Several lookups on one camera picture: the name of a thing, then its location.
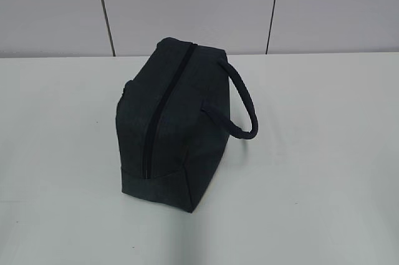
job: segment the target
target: white wall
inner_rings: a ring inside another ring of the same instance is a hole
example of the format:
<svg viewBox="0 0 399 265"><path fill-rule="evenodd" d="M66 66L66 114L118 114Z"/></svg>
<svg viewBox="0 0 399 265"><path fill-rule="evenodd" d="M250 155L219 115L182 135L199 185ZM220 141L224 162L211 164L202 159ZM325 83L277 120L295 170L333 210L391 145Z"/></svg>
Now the white wall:
<svg viewBox="0 0 399 265"><path fill-rule="evenodd" d="M399 0L277 0L269 53L399 51Z"/></svg>
<svg viewBox="0 0 399 265"><path fill-rule="evenodd" d="M222 47L266 50L272 0L105 0L117 55L151 54L166 36Z"/></svg>
<svg viewBox="0 0 399 265"><path fill-rule="evenodd" d="M263 54L273 0L105 0L117 55L165 36ZM399 0L276 0L268 53L399 51ZM0 0L0 57L111 55L100 0Z"/></svg>
<svg viewBox="0 0 399 265"><path fill-rule="evenodd" d="M110 56L100 0L0 0L0 57Z"/></svg>

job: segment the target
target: dark gray bag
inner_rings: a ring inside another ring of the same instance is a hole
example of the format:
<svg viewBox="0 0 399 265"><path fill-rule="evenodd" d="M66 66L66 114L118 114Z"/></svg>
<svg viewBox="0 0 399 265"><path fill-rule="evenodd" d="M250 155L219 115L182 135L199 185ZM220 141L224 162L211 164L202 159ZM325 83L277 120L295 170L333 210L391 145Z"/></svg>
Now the dark gray bag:
<svg viewBox="0 0 399 265"><path fill-rule="evenodd" d="M229 77L252 122L230 121ZM257 118L225 51L166 38L128 81L117 105L122 192L192 212L215 173L229 135L251 139Z"/></svg>

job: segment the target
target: white table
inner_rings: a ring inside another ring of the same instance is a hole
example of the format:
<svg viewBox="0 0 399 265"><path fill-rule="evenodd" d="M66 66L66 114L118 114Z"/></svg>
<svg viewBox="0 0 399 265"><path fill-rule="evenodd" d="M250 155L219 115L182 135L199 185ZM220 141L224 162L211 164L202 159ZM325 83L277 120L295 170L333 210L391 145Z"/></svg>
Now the white table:
<svg viewBox="0 0 399 265"><path fill-rule="evenodd" d="M0 59L1 265L399 264L399 54L229 57L259 135L193 214L120 192L115 107L146 59Z"/></svg>

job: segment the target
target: bag handle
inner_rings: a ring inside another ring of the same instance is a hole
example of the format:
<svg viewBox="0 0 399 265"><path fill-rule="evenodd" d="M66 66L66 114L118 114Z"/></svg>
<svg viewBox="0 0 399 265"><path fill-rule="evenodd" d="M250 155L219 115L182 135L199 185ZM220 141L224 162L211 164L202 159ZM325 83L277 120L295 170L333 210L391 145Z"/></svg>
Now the bag handle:
<svg viewBox="0 0 399 265"><path fill-rule="evenodd" d="M237 127L232 121L230 121L230 119L223 115L216 107L210 105L207 101L203 102L201 109L206 112L215 123L222 126L230 135L238 139L252 139L256 136L259 127L254 103L252 102L248 89L236 69L231 64L223 59L219 59L218 64L227 72L228 76L233 81L233 84L249 114L249 118L251 119L252 129L249 132L241 130L241 128Z"/></svg>

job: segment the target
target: black zipper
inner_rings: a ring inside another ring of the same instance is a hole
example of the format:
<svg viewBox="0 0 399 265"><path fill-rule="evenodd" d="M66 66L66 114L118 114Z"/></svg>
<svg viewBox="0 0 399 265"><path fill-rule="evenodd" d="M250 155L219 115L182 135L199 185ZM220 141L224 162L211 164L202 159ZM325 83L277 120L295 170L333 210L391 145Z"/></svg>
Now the black zipper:
<svg viewBox="0 0 399 265"><path fill-rule="evenodd" d="M165 105L175 88L177 82L179 81L179 78L181 77L188 61L190 60L190 57L193 55L194 50L196 48L196 44L190 44L185 56L180 62L180 65L174 74L168 88L165 90L165 93L163 94L158 106L156 107L156 110L154 114L152 115L150 124L147 129L147 134L145 135L145 141L144 141L144 149L143 149L143 177L144 179L149 179L151 178L151 162L152 162L152 152L154 148L154 141L155 141L155 135L156 131L158 130L158 124L161 119L161 114L163 109L165 108Z"/></svg>

